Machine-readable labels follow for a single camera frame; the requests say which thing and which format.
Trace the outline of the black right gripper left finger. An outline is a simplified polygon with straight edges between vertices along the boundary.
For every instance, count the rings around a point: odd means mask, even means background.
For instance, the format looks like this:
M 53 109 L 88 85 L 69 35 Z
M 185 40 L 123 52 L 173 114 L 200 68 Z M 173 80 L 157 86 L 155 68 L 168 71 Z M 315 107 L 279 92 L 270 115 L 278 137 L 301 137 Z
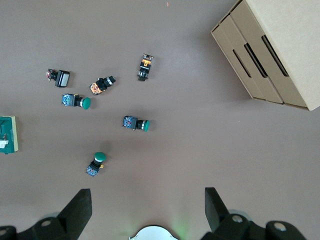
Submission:
M 30 228 L 17 232 L 12 225 L 0 227 L 2 240 L 77 240 L 92 216 L 92 195 L 84 188 L 56 217 L 46 217 Z

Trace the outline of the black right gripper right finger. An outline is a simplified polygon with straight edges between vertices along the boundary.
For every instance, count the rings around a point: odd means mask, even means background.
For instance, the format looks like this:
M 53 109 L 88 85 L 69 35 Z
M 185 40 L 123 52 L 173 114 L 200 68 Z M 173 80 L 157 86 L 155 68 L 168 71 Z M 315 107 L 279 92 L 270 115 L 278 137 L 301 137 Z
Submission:
M 204 208 L 210 231 L 203 240 L 305 240 L 306 237 L 292 224 L 272 220 L 265 227 L 239 213 L 230 213 L 214 187 L 206 187 Z

